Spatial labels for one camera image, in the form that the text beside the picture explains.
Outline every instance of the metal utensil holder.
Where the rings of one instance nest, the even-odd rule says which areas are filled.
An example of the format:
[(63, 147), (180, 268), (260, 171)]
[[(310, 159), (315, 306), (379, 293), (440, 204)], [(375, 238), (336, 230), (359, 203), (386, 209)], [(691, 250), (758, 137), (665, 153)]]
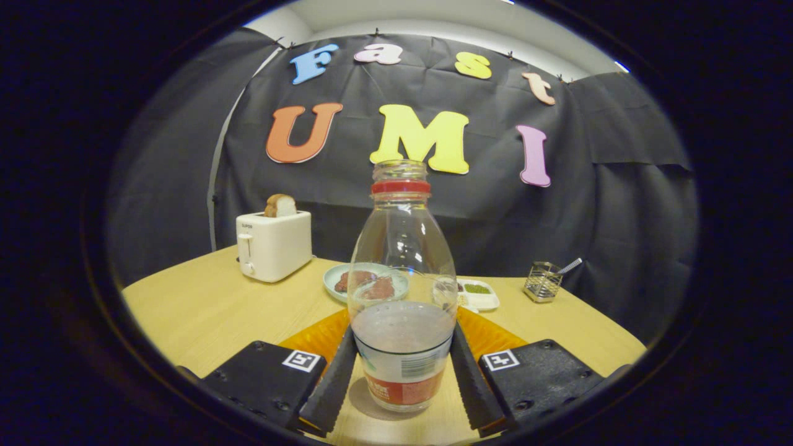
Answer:
[(551, 302), (561, 285), (560, 268), (548, 262), (534, 262), (523, 286), (525, 293), (535, 302)]

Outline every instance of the ceiling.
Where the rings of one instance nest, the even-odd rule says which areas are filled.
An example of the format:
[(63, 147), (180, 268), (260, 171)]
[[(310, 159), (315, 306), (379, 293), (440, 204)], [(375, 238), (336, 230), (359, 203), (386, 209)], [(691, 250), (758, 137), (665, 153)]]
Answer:
[(565, 27), (502, 0), (299, 0), (288, 8), (314, 33), (360, 21), (447, 21), (522, 40), (590, 73), (619, 70), (613, 58)]

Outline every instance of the green food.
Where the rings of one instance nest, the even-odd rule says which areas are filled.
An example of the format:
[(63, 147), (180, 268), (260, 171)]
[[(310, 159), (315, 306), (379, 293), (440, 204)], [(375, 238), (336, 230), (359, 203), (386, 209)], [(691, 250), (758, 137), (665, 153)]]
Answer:
[(472, 285), (467, 283), (465, 285), (465, 290), (469, 293), (478, 293), (478, 294), (490, 294), (490, 290), (486, 286), (482, 285)]

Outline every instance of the bottle label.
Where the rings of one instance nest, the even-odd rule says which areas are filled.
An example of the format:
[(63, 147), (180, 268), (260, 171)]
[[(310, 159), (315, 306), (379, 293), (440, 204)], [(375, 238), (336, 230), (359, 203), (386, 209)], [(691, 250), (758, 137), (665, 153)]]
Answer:
[(356, 336), (363, 370), (372, 394), (389, 404), (411, 405), (432, 398), (440, 388), (451, 336), (417, 353), (390, 353), (371, 348)]

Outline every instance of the plastic bottle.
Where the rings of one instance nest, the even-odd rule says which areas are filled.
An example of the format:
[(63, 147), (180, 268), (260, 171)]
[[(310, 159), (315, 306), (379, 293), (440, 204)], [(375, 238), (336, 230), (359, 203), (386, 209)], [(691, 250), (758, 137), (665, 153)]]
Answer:
[(374, 166), (374, 210), (347, 276), (347, 308), (370, 393), (412, 412), (440, 387), (457, 316), (457, 276), (446, 239), (427, 208), (424, 163)]

